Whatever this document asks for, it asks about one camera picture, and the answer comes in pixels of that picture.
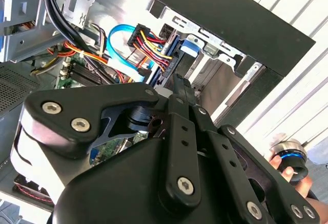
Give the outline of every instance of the zip tie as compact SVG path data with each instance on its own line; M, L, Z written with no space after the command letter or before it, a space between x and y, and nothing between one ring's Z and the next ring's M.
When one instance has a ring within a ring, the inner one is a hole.
M80 58L84 58L84 51L81 51L81 52L80 52L79 57L80 57Z

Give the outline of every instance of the black connector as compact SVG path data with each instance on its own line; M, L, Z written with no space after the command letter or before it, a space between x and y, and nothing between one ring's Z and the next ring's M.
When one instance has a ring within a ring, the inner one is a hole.
M146 37L148 37L149 36L149 34L150 34L150 28L147 28L146 26L144 26L144 25L141 25L141 24L138 24L136 27L135 27L135 29L134 29L134 31L133 31L133 33L132 33L132 35L131 35L131 37L129 38L129 40L128 40L128 46L130 46L130 47L134 47L133 46L133 44L136 44L138 41L137 41L137 37L142 37L141 36L141 33L140 33L140 31L143 31L143 33L145 34L145 36Z

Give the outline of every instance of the white wall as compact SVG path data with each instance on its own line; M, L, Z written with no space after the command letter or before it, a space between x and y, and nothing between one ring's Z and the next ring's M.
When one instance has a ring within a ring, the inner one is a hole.
M316 41L290 74L237 128L261 153L296 138L328 136L328 0L254 0Z

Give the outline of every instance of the finger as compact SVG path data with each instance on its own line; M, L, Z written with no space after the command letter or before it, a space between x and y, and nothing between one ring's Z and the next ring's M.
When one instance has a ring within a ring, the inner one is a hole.
M285 170L281 173L281 176L284 177L288 182L291 181L293 175L294 169L292 167L285 168Z
M312 179L307 176L297 184L295 190L298 191L299 194L301 194L304 198L306 198L312 186L312 183Z
M269 150L266 154L264 154L264 158L267 160L267 161L270 161L273 157L273 155L275 154L274 151L272 150Z
M270 164L272 167L275 169L278 169L279 165L281 164L281 157L280 156L275 156L271 161Z

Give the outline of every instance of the black cable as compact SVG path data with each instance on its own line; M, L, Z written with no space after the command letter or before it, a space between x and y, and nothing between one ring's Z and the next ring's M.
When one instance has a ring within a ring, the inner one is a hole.
M35 60L47 58L50 56L52 56L50 53L40 54L40 55L36 55L36 56L30 56L30 57L24 59L22 62L35 61Z
M102 69L103 67L98 63L93 61L91 58L84 56L85 61L94 69L94 72L100 76L107 84L115 84L116 81Z
M87 46L87 44L84 42L84 40L82 39L82 37L78 34L77 31L74 30L74 28L68 24L68 22L65 20L63 14L61 13L58 4L55 0L50 0L50 3L52 4L52 9L59 21L59 23L61 23L64 28L69 32L69 34L71 35L71 37L75 40L76 42L76 46L79 46L79 48L81 48L84 51L88 51L89 52L89 47Z
M56 29L73 45L79 47L80 49L90 52L87 44L83 41L81 36L68 24L68 22L63 17L62 13L59 10L59 7L55 0L44 0L47 10L47 14L56 27ZM100 63L94 62L88 57L85 57L88 64L92 68L97 69L100 66ZM110 84L113 78L103 70L97 70L96 73L102 78L105 82Z
M131 52L131 54L127 57L127 58L125 58L125 61L127 61L129 58L130 58L130 56L132 56L133 54L134 54L134 52L136 51L137 49L135 48L132 52Z

